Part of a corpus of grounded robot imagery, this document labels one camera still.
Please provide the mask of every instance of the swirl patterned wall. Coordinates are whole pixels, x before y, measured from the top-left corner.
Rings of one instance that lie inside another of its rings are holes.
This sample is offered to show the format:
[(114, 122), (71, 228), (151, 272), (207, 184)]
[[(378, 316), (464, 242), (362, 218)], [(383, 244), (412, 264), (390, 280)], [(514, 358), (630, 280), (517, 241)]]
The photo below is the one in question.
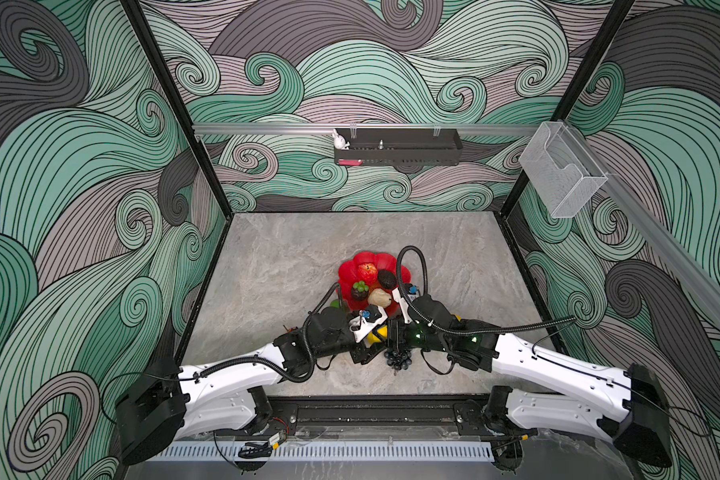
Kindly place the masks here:
[[(720, 286), (720, 1), (687, 3), (632, 15), (570, 120)], [(720, 479), (715, 319), (602, 192), (575, 218), (553, 220), (528, 187), (510, 222), (553, 316), (579, 318), (563, 333), (569, 350), (647, 365), (671, 404), (712, 426), (698, 438), (670, 422), (674, 466), (644, 467), (646, 476)]]
[[(195, 122), (442, 124), (549, 120), (610, 4), (142, 1)], [(236, 211), (423, 211), (500, 208), (527, 140), (465, 138), (465, 163), (409, 170), (337, 168), (327, 137), (204, 141)]]
[(0, 0), (0, 480), (112, 478), (224, 218), (119, 0)]

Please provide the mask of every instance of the red bowl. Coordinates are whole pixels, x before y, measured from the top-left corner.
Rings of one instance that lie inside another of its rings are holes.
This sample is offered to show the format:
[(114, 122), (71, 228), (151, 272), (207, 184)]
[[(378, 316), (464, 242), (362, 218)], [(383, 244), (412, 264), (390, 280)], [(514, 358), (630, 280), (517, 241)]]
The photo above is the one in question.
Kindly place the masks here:
[[(390, 272), (394, 273), (395, 269), (397, 268), (398, 261), (396, 258), (394, 258), (390, 254), (374, 254), (373, 252), (360, 252), (359, 254), (355, 255), (352, 260), (348, 260), (344, 262), (339, 268), (338, 268), (338, 282), (342, 286), (342, 296), (344, 297), (344, 300), (346, 301), (347, 305), (349, 305), (350, 310), (364, 310), (366, 306), (368, 306), (368, 302), (363, 301), (357, 301), (352, 298), (352, 285), (355, 284), (359, 279), (358, 277), (358, 266), (362, 264), (374, 264), (376, 265), (376, 269), (381, 270), (389, 270)], [(411, 272), (408, 271), (405, 266), (401, 268), (402, 275), (403, 275), (403, 282), (409, 283), (411, 281)], [(370, 285), (371, 292), (375, 288), (382, 288), (382, 286), (376, 281), (373, 283), (373, 285)], [(392, 294), (391, 290), (382, 289), (384, 292)], [(392, 301), (392, 304), (384, 309), (384, 311), (387, 313), (387, 316), (393, 316), (395, 313), (398, 312), (400, 308), (400, 305), (397, 304), (394, 300)]]

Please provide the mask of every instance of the robotic arm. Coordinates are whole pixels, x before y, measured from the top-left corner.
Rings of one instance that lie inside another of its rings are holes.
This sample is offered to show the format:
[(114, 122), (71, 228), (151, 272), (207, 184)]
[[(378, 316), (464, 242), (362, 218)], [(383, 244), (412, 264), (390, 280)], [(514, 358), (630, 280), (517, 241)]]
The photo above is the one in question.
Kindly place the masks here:
[[(393, 297), (400, 298), (397, 289)], [(420, 348), (446, 352), (463, 368), (516, 376), (559, 393), (496, 386), (484, 409), (486, 424), (574, 432), (613, 443), (640, 462), (671, 465), (669, 419), (660, 410), (666, 410), (667, 402), (647, 368), (633, 364), (622, 370), (583, 362), (513, 333), (470, 335), (495, 327), (460, 320), (428, 294), (416, 297), (411, 307), (401, 302), (401, 314), (389, 319), (384, 309), (373, 305), (355, 314), (330, 306), (313, 313), (303, 328), (280, 335), (230, 366), (230, 360), (178, 368), (170, 360), (155, 362), (116, 402), (124, 463), (142, 462), (175, 438), (221, 428), (250, 434), (263, 430), (272, 409), (262, 387), (287, 377), (308, 378), (314, 368), (311, 356), (349, 352), (355, 363), (364, 365), (384, 350)], [(384, 326), (386, 335), (380, 331)], [(369, 333), (381, 341), (366, 345)], [(312, 355), (305, 348), (305, 334)]]

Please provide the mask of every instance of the red wire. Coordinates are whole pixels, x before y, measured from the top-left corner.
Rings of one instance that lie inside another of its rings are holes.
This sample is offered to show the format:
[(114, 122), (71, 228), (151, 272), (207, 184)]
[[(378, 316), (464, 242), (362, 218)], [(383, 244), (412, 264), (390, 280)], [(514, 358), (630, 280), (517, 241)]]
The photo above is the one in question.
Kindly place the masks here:
[(288, 427), (287, 423), (285, 423), (281, 418), (277, 418), (277, 417), (273, 417), (273, 418), (286, 427), (286, 435), (290, 434), (291, 429)]

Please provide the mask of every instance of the red object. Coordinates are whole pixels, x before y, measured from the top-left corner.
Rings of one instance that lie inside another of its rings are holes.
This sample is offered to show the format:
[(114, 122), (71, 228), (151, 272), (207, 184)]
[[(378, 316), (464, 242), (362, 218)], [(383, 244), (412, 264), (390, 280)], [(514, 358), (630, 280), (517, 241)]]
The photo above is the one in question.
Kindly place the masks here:
[(358, 267), (358, 278), (365, 282), (365, 285), (373, 285), (378, 280), (378, 269), (374, 264), (362, 264)]
[[(349, 305), (349, 308), (351, 310), (363, 310), (366, 306), (368, 306), (367, 301), (358, 301), (352, 298), (352, 285), (355, 282), (358, 282), (360, 280), (365, 281), (365, 283), (368, 284), (368, 286), (370, 287), (370, 292), (373, 292), (375, 288), (382, 288), (382, 286), (376, 280), (377, 275), (374, 275), (373, 284), (368, 283), (365, 279), (358, 276), (358, 267), (362, 264), (373, 264), (376, 267), (377, 272), (379, 270), (389, 270), (390, 272), (394, 273), (395, 269), (397, 268), (398, 262), (397, 259), (395, 259), (390, 254), (374, 254), (373, 252), (360, 252), (359, 254), (355, 255), (352, 260), (344, 262), (338, 268), (338, 282), (342, 285), (342, 296), (344, 297), (344, 300), (346, 301), (347, 305)], [(411, 282), (411, 272), (407, 268), (405, 268), (405, 266), (403, 266), (401, 270), (403, 282)], [(390, 295), (392, 294), (391, 290), (383, 290)], [(393, 316), (395, 313), (398, 312), (399, 308), (400, 305), (393, 301), (390, 306), (384, 309), (384, 311), (387, 312), (388, 316)]]

